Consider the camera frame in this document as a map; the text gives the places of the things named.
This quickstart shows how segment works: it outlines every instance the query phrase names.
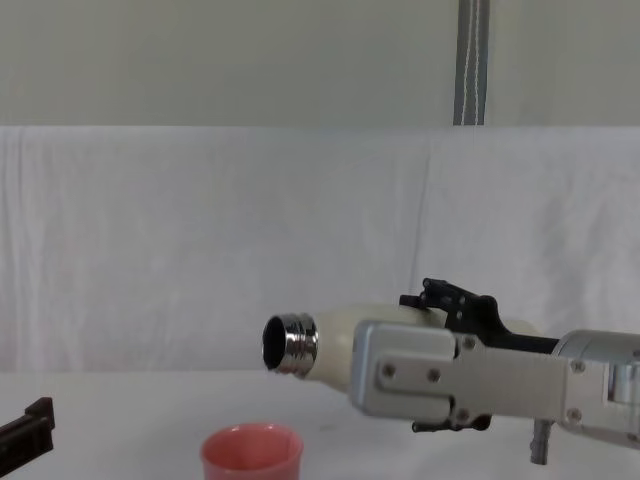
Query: cup rim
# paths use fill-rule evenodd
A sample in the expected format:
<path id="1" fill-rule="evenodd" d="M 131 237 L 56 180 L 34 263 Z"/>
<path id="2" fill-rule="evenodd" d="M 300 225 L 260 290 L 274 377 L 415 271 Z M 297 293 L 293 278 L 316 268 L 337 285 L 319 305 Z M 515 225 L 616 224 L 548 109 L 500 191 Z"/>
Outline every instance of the cup rim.
<path id="1" fill-rule="evenodd" d="M 288 458 L 287 460 L 277 463 L 275 465 L 271 465 L 269 467 L 265 467 L 265 468 L 257 468 L 254 470 L 236 470 L 233 468 L 225 468 L 222 467 L 220 465 L 217 465 L 213 462 L 211 462 L 205 455 L 205 447 L 207 446 L 207 444 L 213 440 L 215 437 L 219 436 L 219 435 L 223 435 L 225 433 L 229 433 L 232 430 L 235 429 L 243 429 L 243 430 L 247 430 L 247 429 L 255 429 L 255 430 L 266 430 L 269 428 L 276 428 L 280 431 L 286 431 L 287 433 L 289 433 L 296 441 L 296 450 L 295 453 L 291 456 L 291 458 Z M 202 462 L 205 464 L 205 466 L 211 466 L 213 468 L 217 468 L 218 470 L 223 471 L 226 475 L 232 474 L 232 475 L 250 475 L 250 474 L 255 474 L 255 473 L 267 473 L 270 471 L 276 471 L 278 469 L 282 469 L 286 466 L 288 466 L 289 464 L 295 462 L 296 460 L 300 459 L 300 457 L 302 456 L 302 452 L 304 451 L 304 442 L 302 441 L 302 438 L 300 437 L 300 435 L 298 435 L 294 430 L 292 430 L 289 427 L 285 427 L 284 425 L 280 425 L 277 423 L 272 423 L 272 422 L 250 422 L 250 423 L 237 423 L 235 425 L 229 425 L 228 427 L 224 427 L 214 433 L 212 433 L 211 435 L 209 435 L 204 442 L 202 442 L 202 446 L 200 447 L 200 460 L 202 460 Z"/>

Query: white cloth backdrop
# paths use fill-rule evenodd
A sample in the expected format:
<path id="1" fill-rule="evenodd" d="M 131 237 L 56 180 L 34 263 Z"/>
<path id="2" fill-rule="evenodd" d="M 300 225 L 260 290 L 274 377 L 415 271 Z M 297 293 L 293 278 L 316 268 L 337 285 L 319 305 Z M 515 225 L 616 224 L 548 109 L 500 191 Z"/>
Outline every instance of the white cloth backdrop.
<path id="1" fill-rule="evenodd" d="M 0 368 L 260 368 L 273 313 L 436 276 L 640 331 L 640 130 L 0 129 Z"/>

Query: screw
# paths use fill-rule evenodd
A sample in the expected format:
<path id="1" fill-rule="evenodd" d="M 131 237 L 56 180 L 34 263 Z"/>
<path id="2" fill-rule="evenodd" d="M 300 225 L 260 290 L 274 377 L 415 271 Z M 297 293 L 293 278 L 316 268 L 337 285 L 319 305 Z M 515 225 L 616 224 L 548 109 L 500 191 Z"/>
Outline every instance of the screw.
<path id="1" fill-rule="evenodd" d="M 573 373 L 582 373 L 585 368 L 586 366 L 582 360 L 574 360 L 571 362 L 571 371 Z"/>
<path id="2" fill-rule="evenodd" d="M 580 423 L 580 420 L 582 420 L 582 412 L 577 408 L 570 408 L 567 410 L 567 420 L 573 425 Z"/>
<path id="3" fill-rule="evenodd" d="M 458 410 L 456 420 L 458 421 L 458 423 L 467 423 L 467 421 L 469 420 L 469 410 L 465 408 L 461 408 L 460 410 Z"/>
<path id="4" fill-rule="evenodd" d="M 382 367 L 382 374 L 387 378 L 393 378 L 396 374 L 396 367 L 387 363 L 384 367 Z"/>
<path id="5" fill-rule="evenodd" d="M 462 339 L 462 347 L 466 350 L 473 350 L 476 348 L 476 341 L 473 337 L 464 337 Z"/>
<path id="6" fill-rule="evenodd" d="M 440 370 L 438 370 L 437 368 L 432 368 L 431 370 L 429 370 L 429 372 L 427 373 L 427 380 L 429 380 L 431 383 L 440 381 Z"/>

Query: pink cup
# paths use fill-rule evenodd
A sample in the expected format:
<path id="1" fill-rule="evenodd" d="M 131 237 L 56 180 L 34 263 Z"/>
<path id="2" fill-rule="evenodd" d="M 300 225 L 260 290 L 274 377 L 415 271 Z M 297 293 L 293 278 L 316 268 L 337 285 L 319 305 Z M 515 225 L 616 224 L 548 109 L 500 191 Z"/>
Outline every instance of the pink cup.
<path id="1" fill-rule="evenodd" d="M 270 423 L 225 428 L 202 445 L 205 480 L 298 480 L 302 439 Z"/>

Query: white table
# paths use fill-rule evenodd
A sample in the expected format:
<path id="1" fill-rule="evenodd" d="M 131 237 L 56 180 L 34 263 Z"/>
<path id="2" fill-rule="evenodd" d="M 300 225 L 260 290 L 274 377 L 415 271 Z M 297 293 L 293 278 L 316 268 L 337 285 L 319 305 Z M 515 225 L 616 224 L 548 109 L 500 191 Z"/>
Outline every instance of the white table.
<path id="1" fill-rule="evenodd" d="M 529 464 L 531 423 L 414 434 L 363 417 L 323 385 L 264 372 L 2 374 L 0 421 L 54 399 L 55 449 L 16 480 L 202 478 L 198 451 L 220 427 L 273 421 L 305 442 L 303 480 L 637 478 L 640 454 L 555 430 L 550 465 Z"/>

